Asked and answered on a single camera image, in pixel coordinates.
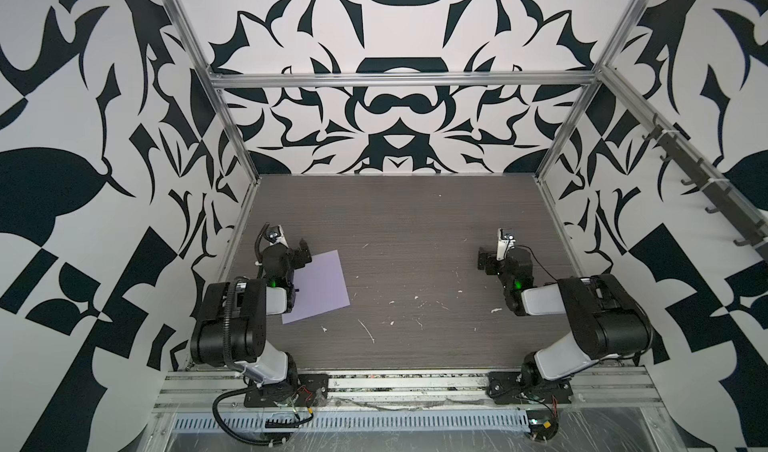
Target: black and white patterned wall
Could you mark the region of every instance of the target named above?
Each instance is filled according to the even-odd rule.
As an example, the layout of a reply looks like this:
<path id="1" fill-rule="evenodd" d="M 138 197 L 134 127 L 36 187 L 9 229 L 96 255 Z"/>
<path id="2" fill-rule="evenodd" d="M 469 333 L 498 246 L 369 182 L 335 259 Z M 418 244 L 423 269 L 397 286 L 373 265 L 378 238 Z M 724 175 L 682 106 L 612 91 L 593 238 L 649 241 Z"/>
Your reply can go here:
<path id="1" fill-rule="evenodd" d="M 133 450 L 249 180 L 160 0 L 0 0 L 0 49 L 2 448 Z"/>
<path id="2" fill-rule="evenodd" d="M 744 195 L 766 202 L 768 0 L 652 0 L 620 72 Z M 546 183 L 587 274 L 658 332 L 644 357 L 689 447 L 768 447 L 768 266 L 602 88 Z"/>
<path id="3" fill-rule="evenodd" d="M 629 0 L 182 0 L 216 73 L 589 70 Z M 230 90 L 262 173 L 533 172 L 569 86 Z"/>

